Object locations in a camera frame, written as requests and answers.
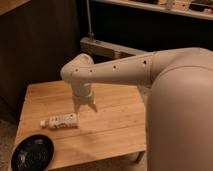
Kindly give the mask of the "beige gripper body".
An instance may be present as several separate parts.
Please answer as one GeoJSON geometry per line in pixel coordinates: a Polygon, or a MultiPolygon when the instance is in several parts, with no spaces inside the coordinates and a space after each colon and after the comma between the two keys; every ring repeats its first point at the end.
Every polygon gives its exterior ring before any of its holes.
{"type": "Polygon", "coordinates": [[[92,105],[94,103],[94,92],[91,91],[87,95],[73,95],[73,101],[76,105],[92,105]]]}

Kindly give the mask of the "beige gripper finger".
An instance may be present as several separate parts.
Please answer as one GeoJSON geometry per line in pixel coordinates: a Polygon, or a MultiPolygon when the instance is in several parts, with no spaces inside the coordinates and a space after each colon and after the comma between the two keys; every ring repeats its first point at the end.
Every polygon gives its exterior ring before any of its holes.
{"type": "Polygon", "coordinates": [[[98,112],[97,106],[96,106],[96,104],[94,102],[89,103],[89,107],[92,108],[95,112],[98,112]]]}
{"type": "Polygon", "coordinates": [[[79,104],[74,104],[74,112],[76,114],[78,114],[79,110],[80,110],[80,105],[79,104]]]}

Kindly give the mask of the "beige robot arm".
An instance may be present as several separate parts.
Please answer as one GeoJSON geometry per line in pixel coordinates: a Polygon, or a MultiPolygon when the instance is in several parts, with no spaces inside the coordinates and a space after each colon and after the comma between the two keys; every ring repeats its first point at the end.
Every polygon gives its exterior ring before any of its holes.
{"type": "Polygon", "coordinates": [[[213,51],[161,50],[99,64],[81,53],[61,77],[77,105],[93,101],[93,83],[149,87],[148,171],[213,171],[213,51]]]}

